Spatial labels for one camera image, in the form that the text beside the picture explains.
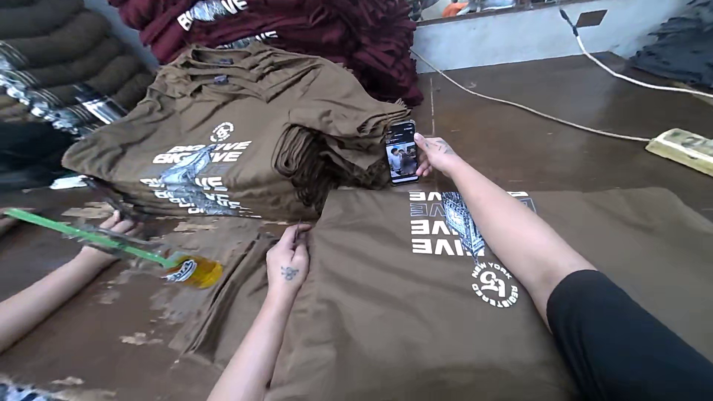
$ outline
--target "tattooed hand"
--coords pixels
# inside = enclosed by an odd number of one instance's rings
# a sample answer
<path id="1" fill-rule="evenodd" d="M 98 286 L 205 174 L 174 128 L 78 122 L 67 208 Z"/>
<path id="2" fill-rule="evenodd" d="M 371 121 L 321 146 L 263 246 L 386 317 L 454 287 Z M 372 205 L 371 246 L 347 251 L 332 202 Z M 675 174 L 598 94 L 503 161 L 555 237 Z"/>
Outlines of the tattooed hand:
<path id="1" fill-rule="evenodd" d="M 309 254 L 300 233 L 308 224 L 288 227 L 279 242 L 267 252 L 267 294 L 280 300 L 291 300 L 307 278 Z"/>
<path id="2" fill-rule="evenodd" d="M 465 163 L 442 138 L 424 138 L 420 133 L 414 135 L 414 141 L 419 146 L 418 176 L 427 176 L 434 168 L 450 176 L 454 169 Z"/>

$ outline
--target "hand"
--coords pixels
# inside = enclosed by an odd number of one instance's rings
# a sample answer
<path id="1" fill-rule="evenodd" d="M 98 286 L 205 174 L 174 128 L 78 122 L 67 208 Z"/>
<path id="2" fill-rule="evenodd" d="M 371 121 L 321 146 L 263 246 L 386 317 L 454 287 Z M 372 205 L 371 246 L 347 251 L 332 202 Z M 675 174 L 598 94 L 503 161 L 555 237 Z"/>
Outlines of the hand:
<path id="1" fill-rule="evenodd" d="M 119 217 L 119 212 L 117 210 L 111 215 L 110 218 L 106 219 L 103 223 L 99 225 L 99 228 L 104 228 L 106 230 L 111 230 L 115 233 L 126 234 L 126 235 L 137 235 L 143 227 L 142 223 L 137 224 L 132 220 L 121 220 Z M 97 263 L 111 263 L 117 259 L 114 255 L 109 255 L 99 249 L 92 248 L 91 246 L 85 246 L 77 255 L 80 259 L 91 259 Z"/>
<path id="2" fill-rule="evenodd" d="M 414 135 L 416 145 L 421 149 L 419 155 L 419 169 L 417 176 L 427 176 L 434 168 L 451 176 L 459 165 L 465 163 L 463 159 L 442 138 L 424 138 L 420 133 Z"/>
<path id="3" fill-rule="evenodd" d="M 268 297 L 292 299 L 302 287 L 309 271 L 309 253 L 298 235 L 310 228 L 309 224 L 288 227 L 279 242 L 267 251 Z"/>

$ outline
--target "power strip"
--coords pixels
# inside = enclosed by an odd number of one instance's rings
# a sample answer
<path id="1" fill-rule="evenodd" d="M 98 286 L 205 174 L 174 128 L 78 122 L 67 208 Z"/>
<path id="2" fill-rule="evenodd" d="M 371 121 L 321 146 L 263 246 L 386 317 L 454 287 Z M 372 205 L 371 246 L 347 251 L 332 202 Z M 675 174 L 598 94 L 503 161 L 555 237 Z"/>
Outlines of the power strip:
<path id="1" fill-rule="evenodd" d="M 713 177 L 713 140 L 711 139 L 674 128 L 650 141 L 646 145 L 646 150 Z"/>

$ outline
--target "wrist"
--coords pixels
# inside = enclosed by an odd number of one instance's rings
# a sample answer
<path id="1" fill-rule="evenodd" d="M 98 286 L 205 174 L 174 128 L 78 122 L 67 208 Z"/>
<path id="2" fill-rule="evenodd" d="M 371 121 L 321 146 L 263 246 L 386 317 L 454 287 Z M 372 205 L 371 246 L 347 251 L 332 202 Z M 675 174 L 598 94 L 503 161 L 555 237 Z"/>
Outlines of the wrist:
<path id="1" fill-rule="evenodd" d="M 443 172 L 455 180 L 456 176 L 465 173 L 469 168 L 472 168 L 470 164 L 467 164 L 460 156 L 456 156 L 446 168 L 443 169 Z"/>
<path id="2" fill-rule="evenodd" d="M 103 252 L 99 249 L 92 248 L 91 246 L 82 247 L 77 256 L 74 257 L 74 260 L 78 262 L 83 262 L 91 265 L 101 265 L 101 267 L 105 267 L 116 261 L 117 259 L 117 257 L 109 255 L 108 253 Z"/>
<path id="3" fill-rule="evenodd" d="M 294 299 L 297 297 L 297 291 L 290 289 L 273 290 L 268 287 L 265 305 L 270 307 L 280 307 L 289 305 L 292 307 Z"/>

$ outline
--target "white cable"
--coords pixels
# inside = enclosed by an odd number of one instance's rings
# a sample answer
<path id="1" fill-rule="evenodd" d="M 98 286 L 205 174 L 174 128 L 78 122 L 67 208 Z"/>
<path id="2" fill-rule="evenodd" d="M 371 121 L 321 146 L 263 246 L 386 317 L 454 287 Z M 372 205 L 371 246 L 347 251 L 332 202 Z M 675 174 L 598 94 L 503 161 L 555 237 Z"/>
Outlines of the white cable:
<path id="1" fill-rule="evenodd" d="M 598 66 L 602 67 L 604 71 L 612 74 L 613 76 L 617 78 L 621 78 L 625 81 L 629 81 L 631 83 L 635 83 L 637 85 L 641 85 L 645 88 L 651 88 L 651 89 L 658 89 L 660 91 L 671 91 L 671 92 L 683 92 L 683 93 L 690 93 L 692 95 L 700 95 L 700 96 L 706 96 L 709 98 L 713 98 L 713 95 L 710 93 L 705 93 L 705 92 L 700 92 L 700 91 L 694 91 L 692 89 L 685 89 L 685 88 L 672 88 L 671 86 L 658 86 L 658 85 L 651 85 L 650 83 L 644 83 L 635 80 L 634 78 L 629 78 L 626 75 L 622 75 L 620 73 L 615 73 L 614 71 L 611 70 L 611 68 L 607 67 L 604 63 L 601 61 L 597 60 L 594 56 L 592 56 L 585 48 L 584 48 L 584 43 L 582 43 L 582 38 L 577 36 L 577 44 L 580 45 L 580 49 L 582 50 L 582 53 L 584 53 L 585 56 L 587 56 L 591 61 L 594 61 Z"/>
<path id="2" fill-rule="evenodd" d="M 492 97 L 490 97 L 490 96 L 486 96 L 486 95 L 483 95 L 483 94 L 481 94 L 481 93 L 474 92 L 474 91 L 472 91 L 472 90 L 466 88 L 465 86 L 462 86 L 462 85 L 459 84 L 458 82 L 455 82 L 453 79 L 451 79 L 451 77 L 447 76 L 443 71 L 437 69 L 433 64 L 429 63 L 426 59 L 423 58 L 423 56 L 421 56 L 420 54 L 416 53 L 413 49 L 411 50 L 411 53 L 413 53 L 416 57 L 418 57 L 419 59 L 421 59 L 424 63 L 426 63 L 429 67 L 431 67 L 435 72 L 441 74 L 445 79 L 449 80 L 450 82 L 452 82 L 452 83 L 453 83 L 454 85 L 456 85 L 457 87 L 463 89 L 464 91 L 466 91 L 466 92 L 468 92 L 468 93 L 470 93 L 470 94 L 472 94 L 472 95 L 480 96 L 481 98 L 486 98 L 486 99 L 491 100 L 491 101 L 497 101 L 497 102 L 500 102 L 500 103 L 508 104 L 508 105 L 510 105 L 510 106 L 515 106 L 515 107 L 517 107 L 517 108 L 521 108 L 521 109 L 523 109 L 523 110 L 526 110 L 526 111 L 529 111 L 529 112 L 531 112 L 531 113 L 537 114 L 538 116 L 542 116 L 542 117 L 545 117 L 545 118 L 549 118 L 550 120 L 557 121 L 558 123 L 562 123 L 562 124 L 565 124 L 565 125 L 567 125 L 567 126 L 572 126 L 572 127 L 574 127 L 574 128 L 579 128 L 579 129 L 584 130 L 584 131 L 589 131 L 589 132 L 591 132 L 591 133 L 598 133 L 598 134 L 600 134 L 600 135 L 610 136 L 610 137 L 612 137 L 612 138 L 628 139 L 628 140 L 630 140 L 630 141 L 648 142 L 648 141 L 651 141 L 651 140 L 654 139 L 654 138 L 639 138 L 639 137 L 637 137 L 637 136 L 626 136 L 626 135 L 619 135 L 619 134 L 617 134 L 617 133 L 611 133 L 611 132 L 607 132 L 607 131 L 600 131 L 600 130 L 597 130 L 597 129 L 594 129 L 594 128 L 589 128 L 589 127 L 581 126 L 581 125 L 579 125 L 579 124 L 571 123 L 571 122 L 566 121 L 566 120 L 563 120 L 563 119 L 561 119 L 561 118 L 552 117 L 552 116 L 550 116 L 549 114 L 544 114 L 544 113 L 542 113 L 542 112 L 540 112 L 540 111 L 535 110 L 534 108 L 529 108 L 529 107 L 523 106 L 523 105 L 521 105 L 521 104 L 519 104 L 519 103 L 515 103 L 515 102 L 512 102 L 512 101 L 507 101 L 507 100 L 503 100 L 503 99 L 499 99 L 499 98 L 492 98 Z"/>

